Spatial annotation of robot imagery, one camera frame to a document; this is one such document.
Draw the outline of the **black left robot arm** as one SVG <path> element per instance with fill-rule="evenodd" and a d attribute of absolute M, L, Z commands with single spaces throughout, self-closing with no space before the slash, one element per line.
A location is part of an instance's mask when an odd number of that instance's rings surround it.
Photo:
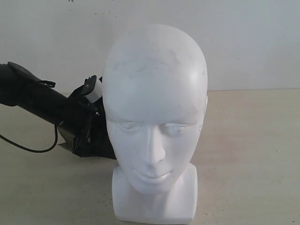
<path fill-rule="evenodd" d="M 41 80 L 24 67 L 8 62 L 0 66 L 0 103 L 18 106 L 75 137 L 74 149 L 92 143 L 93 123 L 98 124 L 99 112 L 87 95 L 97 81 L 95 75 L 84 81 L 66 97 L 54 90 L 55 83 Z"/>

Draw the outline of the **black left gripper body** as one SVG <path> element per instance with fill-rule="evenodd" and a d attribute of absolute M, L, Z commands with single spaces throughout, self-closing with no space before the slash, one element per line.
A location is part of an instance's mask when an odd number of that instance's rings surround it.
<path fill-rule="evenodd" d="M 91 124 L 97 113 L 94 102 L 98 97 L 90 97 L 96 88 L 98 78 L 92 75 L 76 88 L 66 100 L 64 109 L 67 119 L 59 125 L 59 133 L 65 140 L 62 144 L 67 150 L 81 150 L 91 143 Z"/>

